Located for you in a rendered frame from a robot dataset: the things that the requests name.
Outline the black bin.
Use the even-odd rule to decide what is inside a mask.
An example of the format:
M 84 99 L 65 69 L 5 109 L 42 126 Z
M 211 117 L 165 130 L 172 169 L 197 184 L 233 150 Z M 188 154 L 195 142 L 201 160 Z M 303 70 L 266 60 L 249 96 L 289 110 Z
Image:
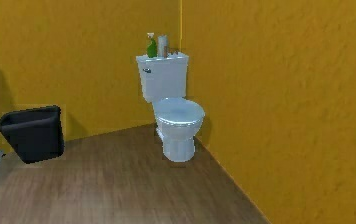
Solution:
M 0 118 L 0 133 L 26 164 L 64 152 L 61 108 L 57 105 L 8 112 Z

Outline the white toilet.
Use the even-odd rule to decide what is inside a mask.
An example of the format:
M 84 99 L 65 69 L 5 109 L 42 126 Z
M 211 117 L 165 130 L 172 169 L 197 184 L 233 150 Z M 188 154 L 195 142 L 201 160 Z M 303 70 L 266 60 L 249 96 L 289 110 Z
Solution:
M 204 109 L 187 98 L 189 56 L 178 52 L 168 57 L 136 57 L 144 100 L 152 105 L 156 132 L 164 156 L 187 162 L 195 154 L 194 136 L 205 118 Z

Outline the grey paper roll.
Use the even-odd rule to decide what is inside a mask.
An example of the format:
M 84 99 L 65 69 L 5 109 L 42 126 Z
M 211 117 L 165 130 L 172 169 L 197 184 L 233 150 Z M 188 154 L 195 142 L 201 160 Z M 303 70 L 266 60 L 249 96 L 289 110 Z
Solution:
M 158 56 L 165 57 L 166 49 L 168 47 L 168 37 L 166 35 L 161 35 L 158 37 Z

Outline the green spray bottle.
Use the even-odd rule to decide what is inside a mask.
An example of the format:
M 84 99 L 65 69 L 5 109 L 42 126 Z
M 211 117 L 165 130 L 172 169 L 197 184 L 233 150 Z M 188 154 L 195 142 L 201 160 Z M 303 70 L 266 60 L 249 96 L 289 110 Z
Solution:
M 154 34 L 153 33 L 148 33 L 147 34 L 150 44 L 147 47 L 147 55 L 149 58 L 154 58 L 158 55 L 157 53 L 157 43 L 154 39 Z

